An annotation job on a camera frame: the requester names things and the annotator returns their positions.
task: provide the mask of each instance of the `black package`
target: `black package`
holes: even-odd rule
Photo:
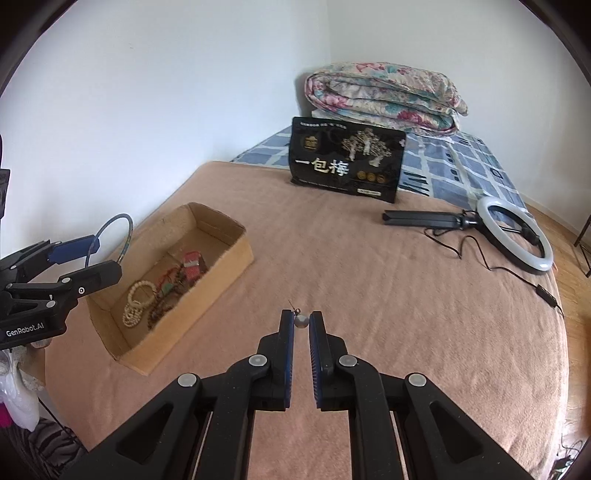
[[[291,181],[394,203],[406,134],[389,128],[295,117]]]

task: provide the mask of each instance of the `black cable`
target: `black cable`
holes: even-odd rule
[[[433,233],[433,236],[429,235],[427,233],[428,230],[431,230],[431,232]],[[445,247],[453,252],[456,253],[456,255],[458,256],[458,258],[460,258],[460,260],[462,259],[462,254],[463,254],[463,250],[464,250],[464,243],[466,243],[466,240],[471,238],[472,240],[474,240],[476,242],[476,246],[478,247],[478,251],[480,252],[480,256],[482,257],[482,261],[484,262],[484,265],[486,267],[486,269],[488,271],[495,271],[495,270],[503,270],[506,271],[508,273],[510,273],[511,275],[513,275],[515,278],[519,278],[519,280],[521,280],[523,283],[528,284],[530,287],[532,287],[536,294],[538,295],[538,297],[540,297],[542,300],[544,300],[551,308],[553,309],[558,309],[558,312],[562,315],[562,318],[564,319],[564,311],[562,310],[562,308],[560,307],[560,305],[558,305],[558,300],[556,300],[556,298],[548,291],[546,290],[542,285],[538,284],[535,285],[532,282],[530,282],[529,280],[526,280],[525,278],[523,278],[522,276],[518,275],[516,272],[514,272],[513,270],[511,270],[510,268],[507,267],[491,267],[488,262],[486,261],[486,257],[484,256],[484,252],[482,251],[482,248],[480,247],[480,243],[478,242],[478,239],[472,235],[466,235],[464,238],[462,238],[462,241],[460,242],[460,247],[459,249],[453,248],[450,245],[444,244],[442,241],[439,241],[437,238],[435,238],[436,236],[442,236],[448,232],[451,232],[452,230],[443,230],[443,231],[439,231],[433,228],[425,228],[425,230],[423,230],[423,233],[425,234],[425,236],[427,238],[430,238],[431,240],[433,240],[435,243],[441,245],[442,247]]]
[[[117,259],[117,263],[121,264],[123,257],[127,253],[127,249],[129,248],[129,244],[131,243],[131,237],[134,234],[134,221],[127,213],[120,213],[119,215],[115,215],[113,218],[107,220],[107,222],[102,227],[100,227],[100,230],[97,232],[95,237],[92,239],[92,242],[90,243],[90,247],[88,248],[88,253],[86,254],[86,260],[84,262],[84,268],[87,268],[90,263],[90,256],[92,255],[92,247],[95,246],[95,243],[99,239],[101,233],[105,230],[105,228],[107,228],[115,220],[118,220],[120,218],[126,219],[129,224],[129,228],[127,231],[127,239],[125,240],[125,245],[123,245],[123,249],[121,250],[121,253],[119,254],[119,258]]]
[[[581,450],[580,450],[580,449],[578,449],[578,448],[575,448],[575,447],[574,447],[574,446],[575,446],[575,445],[577,445],[579,442],[581,442],[581,447],[583,447],[583,441],[582,441],[582,440],[577,440],[577,441],[576,441],[576,442],[574,442],[574,443],[573,443],[573,444],[572,444],[570,447],[567,447],[567,446],[564,444],[564,437],[563,437],[563,434],[562,434],[562,433],[560,434],[560,446],[561,446],[561,447],[562,447],[564,450],[566,450],[566,452],[567,452],[567,455],[570,455],[570,454],[568,453],[568,451],[569,451],[569,450],[574,450],[575,452],[577,452],[577,455],[581,453]]]
[[[533,288],[537,288],[536,285],[534,285],[532,282],[524,279],[523,277],[520,277],[517,273],[515,273],[513,270],[507,268],[507,267],[491,267],[489,266],[488,262],[486,261],[486,257],[484,256],[484,252],[482,251],[482,248],[480,247],[480,243],[478,243],[478,239],[475,236],[472,235],[466,235],[464,238],[462,238],[462,241],[460,242],[460,249],[456,249],[451,247],[450,245],[446,245],[443,242],[437,240],[435,237],[429,235],[427,233],[427,231],[430,230],[429,228],[425,228],[424,230],[424,234],[427,238],[430,238],[431,240],[433,240],[435,243],[441,245],[442,247],[448,248],[449,250],[452,250],[453,252],[456,253],[456,255],[460,258],[460,260],[462,259],[462,254],[463,254],[463,250],[464,250],[464,243],[466,243],[466,240],[471,238],[472,240],[474,240],[476,242],[476,246],[478,247],[478,250],[480,252],[480,255],[482,257],[482,261],[484,262],[484,265],[486,267],[486,269],[488,271],[494,272],[495,270],[504,270],[506,272],[509,272],[511,275],[513,275],[515,278],[519,278],[522,282],[527,283],[528,285],[530,285]],[[444,235],[444,233],[449,232],[450,230],[447,230],[443,233],[440,233],[439,236]]]
[[[61,424],[61,422],[53,414],[53,412],[49,408],[47,408],[47,405],[45,405],[43,403],[42,399],[39,399],[39,403],[43,406],[44,409],[47,410],[48,414],[51,415],[51,418],[60,426],[60,428],[64,431],[64,433],[66,435],[68,435],[68,437],[70,437],[72,439],[72,441],[74,441],[74,443],[77,443],[78,446],[80,446],[82,449],[84,449],[84,451],[86,451],[86,447],[81,444],[81,442],[80,442],[80,440],[78,440],[78,438],[76,438],[75,436],[72,436],[72,434],[66,430],[66,428]]]

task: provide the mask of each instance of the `pink blanket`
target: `pink blanket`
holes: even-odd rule
[[[463,260],[420,229],[386,227],[392,206],[289,183],[289,172],[209,163],[146,222],[189,201],[246,226],[255,262],[149,377],[109,356],[82,303],[47,349],[47,388],[67,423],[94,447],[181,373],[206,377],[256,351],[289,300],[321,310],[327,330],[381,372],[425,373],[536,478],[547,476],[566,409],[564,324],[532,289]],[[399,192],[399,209],[448,210]],[[445,241],[456,244],[462,233]],[[492,265],[512,267],[483,237]],[[532,277],[557,296],[552,274]],[[297,330],[286,413],[257,413],[254,479],[350,478],[345,413],[315,409],[306,330]]]

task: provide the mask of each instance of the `blue handle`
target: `blue handle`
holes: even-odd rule
[[[61,265],[71,260],[75,260],[76,258],[85,257],[94,237],[94,235],[83,236],[81,238],[76,238],[75,240],[70,240],[69,242],[56,245],[53,249],[53,252],[51,252],[47,258],[50,262]],[[91,253],[95,254],[99,247],[99,239],[96,239],[95,244],[92,246]]]

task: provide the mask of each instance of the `bed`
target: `bed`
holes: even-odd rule
[[[109,356],[84,302],[71,312],[47,348],[47,389],[88,448],[179,374],[217,374],[253,353],[291,301],[321,310],[331,333],[380,371],[425,373],[535,478],[547,475],[566,408],[566,333],[527,286],[487,272],[472,247],[458,260],[418,229],[385,227],[382,201],[298,187],[280,168],[207,163],[139,228],[189,201],[245,225],[255,262],[149,377]],[[406,191],[395,207],[458,210]],[[509,265],[481,244],[489,262]],[[535,280],[558,295],[553,275]],[[346,415],[315,410],[309,355],[298,330],[292,406],[257,414],[250,478],[350,478]]]
[[[232,162],[289,169],[290,138],[288,127]],[[445,138],[407,134],[398,188],[445,200],[466,210],[473,209],[483,195],[491,195],[527,211],[519,192],[486,144],[464,132]]]

